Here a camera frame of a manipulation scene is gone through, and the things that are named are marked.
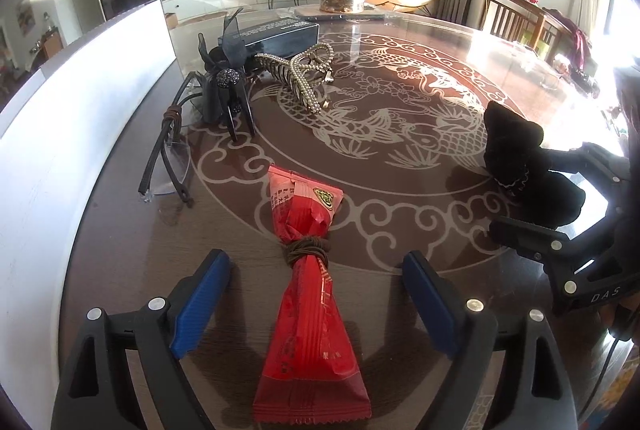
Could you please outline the white cardboard sorting box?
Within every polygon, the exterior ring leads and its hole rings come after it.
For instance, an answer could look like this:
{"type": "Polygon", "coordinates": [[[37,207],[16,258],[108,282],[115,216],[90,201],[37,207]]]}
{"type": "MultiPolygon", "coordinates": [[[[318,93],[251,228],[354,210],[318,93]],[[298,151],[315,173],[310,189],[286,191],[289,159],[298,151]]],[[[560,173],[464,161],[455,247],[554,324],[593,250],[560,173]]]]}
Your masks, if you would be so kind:
{"type": "Polygon", "coordinates": [[[1,388],[28,428],[51,422],[70,253],[111,150],[176,60],[154,0],[44,63],[1,112],[1,388]]]}

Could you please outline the black rectangular box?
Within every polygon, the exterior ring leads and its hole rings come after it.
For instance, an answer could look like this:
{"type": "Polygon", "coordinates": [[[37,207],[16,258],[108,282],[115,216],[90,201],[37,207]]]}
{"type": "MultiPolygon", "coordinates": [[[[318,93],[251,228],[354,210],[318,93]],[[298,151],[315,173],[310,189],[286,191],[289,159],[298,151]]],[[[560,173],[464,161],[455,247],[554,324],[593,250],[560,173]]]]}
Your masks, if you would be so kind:
{"type": "Polygon", "coordinates": [[[291,59],[314,46],[319,41],[319,31],[317,23],[285,18],[243,28],[233,37],[244,42],[250,57],[267,53],[291,59]]]}

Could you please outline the gold beaded hair clip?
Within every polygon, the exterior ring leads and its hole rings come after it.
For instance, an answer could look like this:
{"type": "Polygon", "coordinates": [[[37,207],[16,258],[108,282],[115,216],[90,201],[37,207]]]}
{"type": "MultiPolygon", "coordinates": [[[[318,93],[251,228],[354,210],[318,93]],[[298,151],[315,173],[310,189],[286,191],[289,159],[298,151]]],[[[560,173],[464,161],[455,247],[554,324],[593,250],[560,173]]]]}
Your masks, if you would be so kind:
{"type": "Polygon", "coordinates": [[[257,53],[253,60],[277,82],[285,84],[309,112],[317,114],[326,105],[318,99],[318,88],[333,82],[334,49],[326,42],[295,54],[291,59],[257,53]]]}

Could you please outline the black mesh bow hair clip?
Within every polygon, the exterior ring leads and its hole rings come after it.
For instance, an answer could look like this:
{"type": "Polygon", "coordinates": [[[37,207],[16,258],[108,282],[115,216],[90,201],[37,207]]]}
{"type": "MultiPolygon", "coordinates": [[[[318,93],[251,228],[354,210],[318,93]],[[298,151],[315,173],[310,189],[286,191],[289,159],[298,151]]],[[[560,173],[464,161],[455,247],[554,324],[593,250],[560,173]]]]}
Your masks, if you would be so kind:
{"type": "Polygon", "coordinates": [[[250,134],[255,135],[253,114],[245,89],[248,51],[238,25],[238,15],[242,10],[242,7],[237,8],[231,16],[227,14],[224,17],[222,36],[216,48],[209,50],[204,34],[198,33],[198,54],[205,68],[203,119],[209,125],[222,121],[233,142],[238,141],[235,114],[244,116],[250,134]]]}

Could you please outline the red snack packet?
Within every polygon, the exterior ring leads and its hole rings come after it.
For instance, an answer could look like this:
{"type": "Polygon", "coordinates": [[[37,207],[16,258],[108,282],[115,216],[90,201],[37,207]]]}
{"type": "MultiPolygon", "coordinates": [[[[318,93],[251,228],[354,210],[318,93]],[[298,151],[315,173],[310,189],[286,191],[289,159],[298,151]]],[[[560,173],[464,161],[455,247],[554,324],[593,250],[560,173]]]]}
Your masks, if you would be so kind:
{"type": "Polygon", "coordinates": [[[338,424],[367,419],[371,401],[338,311],[328,232],[343,191],[299,173],[268,170],[274,234],[292,277],[253,402],[268,424],[338,424]]]}

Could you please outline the floral patterned cloth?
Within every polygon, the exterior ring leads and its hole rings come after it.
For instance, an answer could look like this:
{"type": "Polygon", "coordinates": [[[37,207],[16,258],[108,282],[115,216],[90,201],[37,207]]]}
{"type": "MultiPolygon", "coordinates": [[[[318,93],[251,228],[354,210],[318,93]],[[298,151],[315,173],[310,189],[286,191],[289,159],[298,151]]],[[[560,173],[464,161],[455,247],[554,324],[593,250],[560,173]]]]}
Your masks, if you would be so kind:
{"type": "Polygon", "coordinates": [[[602,424],[606,416],[612,412],[612,409],[622,398],[625,390],[631,383],[632,377],[639,366],[639,359],[632,358],[627,361],[615,380],[612,382],[605,394],[600,398],[597,409],[592,413],[592,419],[596,424],[602,424]]]}

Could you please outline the wooden dining chair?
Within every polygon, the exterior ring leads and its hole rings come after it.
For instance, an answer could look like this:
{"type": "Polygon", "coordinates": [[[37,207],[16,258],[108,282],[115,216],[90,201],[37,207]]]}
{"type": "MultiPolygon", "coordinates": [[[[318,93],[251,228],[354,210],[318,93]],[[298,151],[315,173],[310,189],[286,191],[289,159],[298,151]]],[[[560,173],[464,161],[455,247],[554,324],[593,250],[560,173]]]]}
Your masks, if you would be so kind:
{"type": "Polygon", "coordinates": [[[574,46],[573,33],[556,16],[527,0],[485,0],[480,29],[534,50],[549,64],[559,54],[569,58],[574,46]]]}

